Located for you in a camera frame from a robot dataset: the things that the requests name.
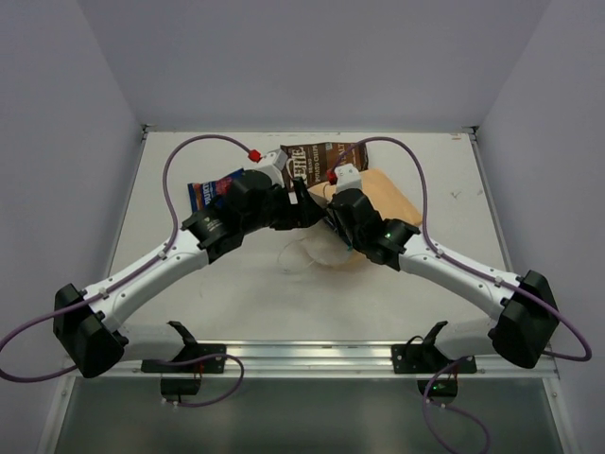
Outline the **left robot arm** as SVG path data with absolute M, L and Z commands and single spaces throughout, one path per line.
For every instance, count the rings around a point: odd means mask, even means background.
M 246 170 L 224 195 L 187 218 L 163 246 L 83 290 L 61 288 L 55 297 L 60 312 L 53 322 L 55 336 L 86 378 L 123 360 L 186 371 L 203 353 L 182 323 L 129 325 L 128 318 L 184 276 L 239 248 L 246 235 L 263 228 L 308 228 L 324 214 L 301 180 L 289 192 L 265 173 Z

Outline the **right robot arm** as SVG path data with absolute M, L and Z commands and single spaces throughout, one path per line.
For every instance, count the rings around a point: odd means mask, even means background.
M 559 324 L 544 276 L 535 271 L 518 276 L 431 247 L 418 227 L 382 218 L 359 189 L 336 194 L 328 211 L 354 249 L 372 263 L 426 279 L 484 312 L 477 320 L 436 323 L 423 340 L 426 368 L 438 372 L 456 359 L 483 355 L 535 367 Z

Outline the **blue chip snack bag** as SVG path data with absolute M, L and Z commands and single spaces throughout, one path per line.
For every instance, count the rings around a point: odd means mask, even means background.
M 233 180 L 239 178 L 242 173 L 243 169 L 239 168 L 218 180 L 204 183 L 189 183 L 187 190 L 192 212 L 195 213 L 206 207 L 214 198 L 223 196 L 231 186 Z

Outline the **brown paper bag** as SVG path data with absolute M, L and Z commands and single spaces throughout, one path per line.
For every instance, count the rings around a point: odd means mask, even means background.
M 338 176 L 346 174 L 360 178 L 361 189 L 382 218 L 398 218 L 416 227 L 422 224 L 421 212 L 383 171 L 376 168 L 358 171 L 351 165 L 337 169 Z M 304 229 L 287 243 L 278 253 L 277 264 L 284 272 L 298 273 L 313 265 L 350 270 L 364 259 L 337 234 L 327 219 Z

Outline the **dark brown snack packet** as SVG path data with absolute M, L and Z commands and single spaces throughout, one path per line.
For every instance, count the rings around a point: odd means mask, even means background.
M 307 188 L 325 183 L 328 170 L 351 145 L 347 142 L 280 145 L 280 150 L 286 155 L 282 170 L 285 188 L 292 192 L 292 180 L 295 178 L 301 178 Z

